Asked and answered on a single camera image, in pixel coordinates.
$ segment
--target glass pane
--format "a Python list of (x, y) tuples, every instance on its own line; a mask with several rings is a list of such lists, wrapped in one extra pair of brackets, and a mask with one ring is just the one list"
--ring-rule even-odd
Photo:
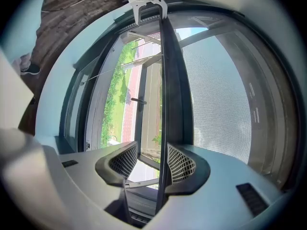
[(194, 145), (240, 159), (280, 186), (295, 147), (295, 130), (286, 128), (295, 126), (293, 100), (281, 65), (231, 18), (179, 12), (169, 19), (188, 73)]
[[(160, 39), (159, 33), (140, 35)], [(138, 103), (131, 101), (131, 98), (138, 98), (142, 64), (161, 52), (160, 45), (141, 36), (127, 32), (118, 39), (124, 45), (114, 69), (104, 108), (102, 148), (134, 141)]]
[(142, 118), (141, 155), (160, 163), (162, 134), (162, 65), (147, 68)]
[(69, 100), (64, 136), (74, 151), (77, 151), (75, 139), (77, 116), (82, 94), (86, 86), (86, 84), (81, 85), (80, 83), (88, 80), (96, 62), (97, 59), (94, 59), (83, 70), (80, 71), (76, 78), (76, 82), (72, 89), (71, 97)]
[[(159, 178), (159, 175), (160, 175), (160, 172), (158, 170), (138, 160), (130, 176), (128, 177), (128, 180), (132, 182), (143, 182), (143, 181), (148, 181), (148, 180)], [(158, 189), (159, 185), (154, 184), (154, 185), (150, 185), (147, 187)]]

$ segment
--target mesh screen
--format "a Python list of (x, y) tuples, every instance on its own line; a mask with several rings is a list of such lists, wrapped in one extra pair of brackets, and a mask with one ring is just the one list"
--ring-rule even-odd
[(124, 176), (125, 180), (131, 174), (137, 162), (137, 145), (129, 148), (122, 154), (112, 158), (109, 166), (112, 170)]
[(194, 145), (248, 162), (251, 119), (241, 77), (213, 36), (183, 48), (191, 89)]
[(194, 160), (171, 145), (168, 145), (167, 164), (171, 171), (172, 184), (185, 180), (194, 173), (196, 168)]

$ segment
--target window handle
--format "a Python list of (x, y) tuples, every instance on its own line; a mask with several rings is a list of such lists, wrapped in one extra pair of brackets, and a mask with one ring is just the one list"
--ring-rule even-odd
[(144, 97), (141, 96), (138, 99), (137, 98), (131, 98), (132, 101), (138, 102), (139, 103), (139, 112), (142, 112), (144, 109), (144, 105), (147, 104), (147, 102), (144, 100)]
[(144, 101), (144, 100), (142, 100), (142, 99), (143, 99), (143, 97), (140, 97), (139, 99), (137, 99), (137, 98), (131, 98), (132, 101), (139, 102), (139, 103), (142, 104), (142, 105), (146, 105), (147, 102)]

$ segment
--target floor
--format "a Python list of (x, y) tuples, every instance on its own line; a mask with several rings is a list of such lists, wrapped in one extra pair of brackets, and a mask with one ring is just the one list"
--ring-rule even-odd
[[(45, 0), (43, 10), (65, 8), (80, 0)], [(57, 12), (42, 13), (42, 23), (37, 31), (32, 62), (40, 66), (36, 76), (24, 76), (23, 80), (34, 93), (36, 103), (28, 106), (19, 128), (35, 134), (35, 118), (40, 94), (52, 66), (65, 47), (85, 27), (104, 14), (124, 5), (124, 0), (85, 0), (80, 4)]]

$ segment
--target brick path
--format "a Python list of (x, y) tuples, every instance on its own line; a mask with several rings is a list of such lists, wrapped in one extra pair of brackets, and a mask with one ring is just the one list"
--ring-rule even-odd
[[(144, 44), (144, 40), (139, 41), (139, 45)], [(139, 56), (135, 55), (134, 60), (141, 59), (144, 46), (139, 47)], [(142, 66), (133, 67), (131, 69), (130, 79), (127, 90), (130, 90), (131, 97), (138, 98), (140, 77)], [(121, 142), (134, 141), (135, 118), (136, 118), (137, 102), (125, 103), (123, 124), (121, 129)]]

